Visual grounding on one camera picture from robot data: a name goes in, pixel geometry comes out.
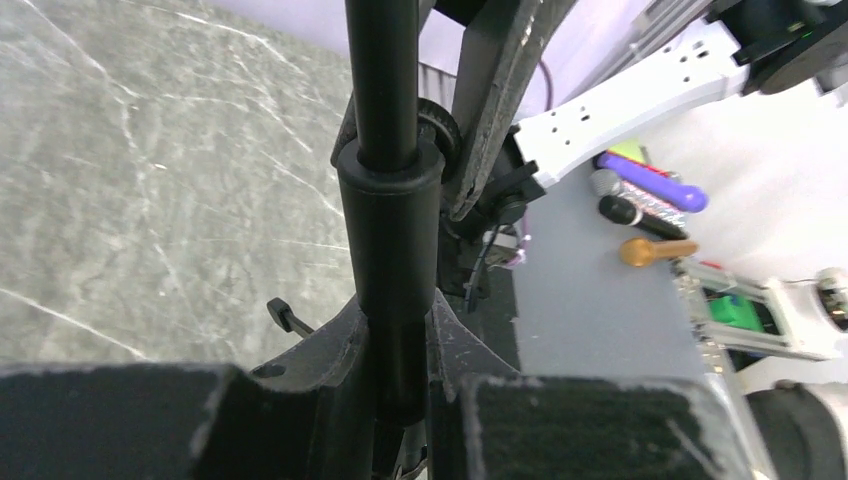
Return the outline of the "silver glitter microphone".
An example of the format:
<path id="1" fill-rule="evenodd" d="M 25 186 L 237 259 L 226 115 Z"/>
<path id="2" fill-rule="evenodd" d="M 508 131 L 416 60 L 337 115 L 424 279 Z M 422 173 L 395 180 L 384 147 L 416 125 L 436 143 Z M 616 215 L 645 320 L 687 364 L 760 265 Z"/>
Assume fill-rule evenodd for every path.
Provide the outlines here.
<path id="1" fill-rule="evenodd" d="M 593 190 L 599 197 L 612 195 L 624 198 L 645 213 L 677 227 L 686 226 L 686 214 L 671 203 L 623 180 L 615 171 L 600 169 L 589 176 Z"/>

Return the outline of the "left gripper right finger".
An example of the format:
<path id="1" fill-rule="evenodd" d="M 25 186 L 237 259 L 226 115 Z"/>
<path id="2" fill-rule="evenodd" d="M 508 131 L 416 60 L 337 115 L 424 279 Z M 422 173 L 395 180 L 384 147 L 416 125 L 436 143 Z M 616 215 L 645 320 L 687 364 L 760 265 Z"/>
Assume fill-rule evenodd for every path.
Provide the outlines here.
<path id="1" fill-rule="evenodd" d="M 523 375 L 437 295 L 426 323 L 432 479 L 750 479 L 729 415 L 675 378 Z"/>

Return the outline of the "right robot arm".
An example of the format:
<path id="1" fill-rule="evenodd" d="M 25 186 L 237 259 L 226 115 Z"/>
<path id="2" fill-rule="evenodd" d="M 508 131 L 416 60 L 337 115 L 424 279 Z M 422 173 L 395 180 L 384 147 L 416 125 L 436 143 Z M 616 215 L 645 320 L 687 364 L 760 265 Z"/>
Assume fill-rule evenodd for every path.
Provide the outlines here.
<path id="1" fill-rule="evenodd" d="M 532 208 L 523 291 L 597 282 L 619 229 L 588 212 L 589 159 L 617 140 L 644 142 L 660 165 L 702 188 L 690 216 L 699 258 L 755 279 L 800 280 L 847 265 L 847 78 L 828 80 L 810 54 L 760 86 L 733 59 L 727 28 L 696 22 L 669 47 L 546 111 L 534 78 L 519 143 L 549 196 Z"/>

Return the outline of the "black tripod stand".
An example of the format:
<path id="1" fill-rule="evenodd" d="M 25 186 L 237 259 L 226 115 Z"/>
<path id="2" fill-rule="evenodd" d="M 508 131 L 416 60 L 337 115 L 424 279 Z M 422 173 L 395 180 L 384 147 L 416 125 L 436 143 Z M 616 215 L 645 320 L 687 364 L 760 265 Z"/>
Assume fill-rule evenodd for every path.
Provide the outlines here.
<path id="1" fill-rule="evenodd" d="M 301 341 L 256 371 L 275 391 L 266 444 L 281 479 L 395 479 L 465 472 L 457 378 L 444 335 L 459 328 L 437 290 L 444 155 L 420 136 L 418 36 L 430 6 L 349 1 L 356 135 L 339 176 L 355 295 L 312 330 L 281 299 L 272 318 Z"/>

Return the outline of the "gold microphone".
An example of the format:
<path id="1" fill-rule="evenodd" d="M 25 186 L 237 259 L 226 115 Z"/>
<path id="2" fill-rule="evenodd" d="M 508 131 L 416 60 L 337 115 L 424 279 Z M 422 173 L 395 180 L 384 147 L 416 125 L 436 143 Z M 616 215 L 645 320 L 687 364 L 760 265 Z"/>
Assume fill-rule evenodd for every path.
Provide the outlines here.
<path id="1" fill-rule="evenodd" d="M 656 261 L 688 257 L 695 254 L 699 244 L 692 240 L 652 241 L 635 237 L 625 241 L 618 250 L 619 259 L 633 267 L 647 267 Z"/>

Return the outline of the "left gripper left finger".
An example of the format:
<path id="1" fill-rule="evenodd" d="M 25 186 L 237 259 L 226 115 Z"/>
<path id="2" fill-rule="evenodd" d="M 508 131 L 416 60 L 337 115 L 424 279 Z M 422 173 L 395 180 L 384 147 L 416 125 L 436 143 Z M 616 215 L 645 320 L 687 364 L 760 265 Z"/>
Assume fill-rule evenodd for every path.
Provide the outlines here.
<path id="1" fill-rule="evenodd" d="M 232 364 L 1 370 L 5 479 L 365 479 L 368 328 L 355 303 L 247 373 Z"/>

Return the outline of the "purple microphone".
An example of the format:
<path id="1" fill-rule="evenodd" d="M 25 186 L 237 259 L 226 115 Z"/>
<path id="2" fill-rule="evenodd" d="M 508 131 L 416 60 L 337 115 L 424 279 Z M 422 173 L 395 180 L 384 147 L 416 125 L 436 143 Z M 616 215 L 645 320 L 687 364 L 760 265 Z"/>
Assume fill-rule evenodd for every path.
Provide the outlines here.
<path id="1" fill-rule="evenodd" d="M 709 204 L 709 197 L 699 187 L 678 183 L 643 164 L 617 154 L 602 153 L 593 160 L 593 163 L 598 168 L 614 171 L 622 180 L 661 198 L 679 210 L 699 213 Z"/>

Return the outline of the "green yellow box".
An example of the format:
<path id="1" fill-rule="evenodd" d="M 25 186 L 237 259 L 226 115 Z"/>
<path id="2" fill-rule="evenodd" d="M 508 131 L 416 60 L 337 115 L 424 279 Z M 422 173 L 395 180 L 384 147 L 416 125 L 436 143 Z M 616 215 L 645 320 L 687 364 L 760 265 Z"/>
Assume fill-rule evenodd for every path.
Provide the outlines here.
<path id="1" fill-rule="evenodd" d="M 606 150 L 607 153 L 626 158 L 629 161 L 649 165 L 650 161 L 647 157 L 643 145 L 637 139 L 625 140 Z"/>

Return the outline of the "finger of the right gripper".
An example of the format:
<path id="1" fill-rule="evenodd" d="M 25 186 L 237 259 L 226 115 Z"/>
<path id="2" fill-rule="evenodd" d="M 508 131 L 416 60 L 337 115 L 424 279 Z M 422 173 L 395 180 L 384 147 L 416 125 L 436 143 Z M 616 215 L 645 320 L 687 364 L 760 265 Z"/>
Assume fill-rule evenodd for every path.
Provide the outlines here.
<path id="1" fill-rule="evenodd" d="M 503 141 L 544 49 L 570 13 L 571 0 L 437 1 L 464 27 L 451 113 L 461 136 L 444 188 L 453 220 L 482 196 Z"/>

